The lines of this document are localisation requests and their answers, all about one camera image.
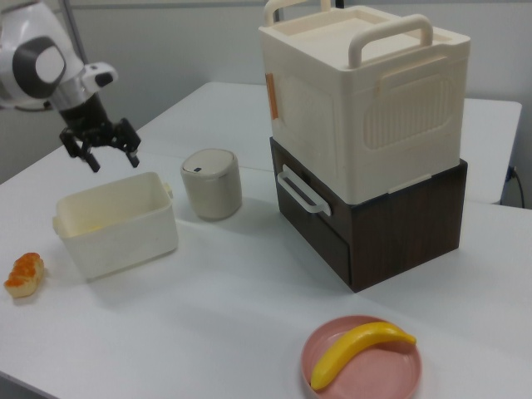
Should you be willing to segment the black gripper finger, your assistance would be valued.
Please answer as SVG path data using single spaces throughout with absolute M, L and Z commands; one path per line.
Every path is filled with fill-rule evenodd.
M 139 165 L 137 150 L 140 145 L 140 137 L 126 118 L 122 118 L 113 125 L 111 145 L 126 154 L 126 158 L 133 168 Z
M 98 171 L 101 167 L 91 153 L 91 144 L 82 135 L 71 129 L 64 129 L 60 134 L 60 140 L 71 158 L 79 158 L 89 165 L 92 171 Z

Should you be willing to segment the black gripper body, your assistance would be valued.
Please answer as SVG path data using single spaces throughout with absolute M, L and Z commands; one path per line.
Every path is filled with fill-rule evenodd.
M 98 95 L 70 109 L 59 111 L 66 123 L 60 134 L 63 145 L 74 145 L 76 139 L 90 145 L 124 145 L 120 126 L 113 124 Z

